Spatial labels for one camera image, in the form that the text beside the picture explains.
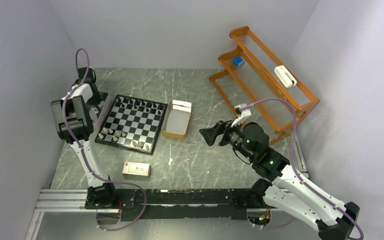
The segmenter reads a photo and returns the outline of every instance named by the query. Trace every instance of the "wooden rack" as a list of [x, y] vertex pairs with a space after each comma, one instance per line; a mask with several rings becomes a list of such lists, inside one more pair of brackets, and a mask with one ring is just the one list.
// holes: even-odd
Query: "wooden rack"
[[[236, 114], [234, 106], [216, 82], [217, 79], [227, 75], [233, 77], [253, 102], [265, 98], [280, 98], [291, 103], [296, 113], [297, 124], [300, 124], [320, 100], [291, 71], [290, 73], [297, 81], [296, 86], [285, 88], [278, 81], [274, 69], [284, 65], [283, 62], [264, 45], [248, 26], [232, 30], [229, 36], [237, 43], [237, 47], [218, 57], [225, 68], [223, 71], [211, 75], [209, 80], [231, 111]], [[232, 63], [235, 57], [241, 57], [245, 60], [244, 65], [236, 67]], [[279, 101], [268, 101], [260, 103], [256, 107], [277, 134], [277, 137], [269, 142], [270, 145], [292, 133], [293, 117], [285, 104]]]

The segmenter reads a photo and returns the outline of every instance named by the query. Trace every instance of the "gray wall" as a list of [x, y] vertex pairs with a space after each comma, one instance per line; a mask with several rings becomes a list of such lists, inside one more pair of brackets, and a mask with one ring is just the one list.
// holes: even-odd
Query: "gray wall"
[[50, 102], [75, 80], [75, 49], [46, 0], [0, 1], [0, 240], [21, 240], [62, 141]]
[[287, 59], [319, 0], [50, 0], [94, 67], [220, 68], [248, 25]]
[[384, 0], [321, 0], [290, 63], [321, 99], [298, 128], [312, 179], [384, 239]]

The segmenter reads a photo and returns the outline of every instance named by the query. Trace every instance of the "small white box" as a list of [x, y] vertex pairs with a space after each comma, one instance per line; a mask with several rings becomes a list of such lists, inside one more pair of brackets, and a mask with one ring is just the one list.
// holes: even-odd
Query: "small white box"
[[285, 88], [290, 88], [297, 85], [297, 80], [294, 76], [292, 76], [292, 74], [284, 65], [275, 67], [274, 73], [279, 78], [280, 82], [285, 86]]
[[126, 161], [123, 167], [123, 174], [149, 177], [151, 166], [148, 163]]

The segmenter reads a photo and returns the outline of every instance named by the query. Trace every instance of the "white object on rack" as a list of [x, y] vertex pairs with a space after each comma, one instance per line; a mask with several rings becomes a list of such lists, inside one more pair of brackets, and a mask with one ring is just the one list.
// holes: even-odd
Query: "white object on rack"
[[285, 88], [290, 88], [297, 85], [297, 80], [294, 76], [288, 71], [284, 65], [280, 65], [274, 68], [274, 73], [280, 82], [285, 86]]

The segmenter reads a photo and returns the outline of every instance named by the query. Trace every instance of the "blue object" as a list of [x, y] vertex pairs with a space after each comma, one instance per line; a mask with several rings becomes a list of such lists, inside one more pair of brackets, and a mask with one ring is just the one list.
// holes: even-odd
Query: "blue object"
[[233, 58], [232, 62], [236, 67], [240, 67], [245, 63], [242, 57], [239, 57], [239, 56]]

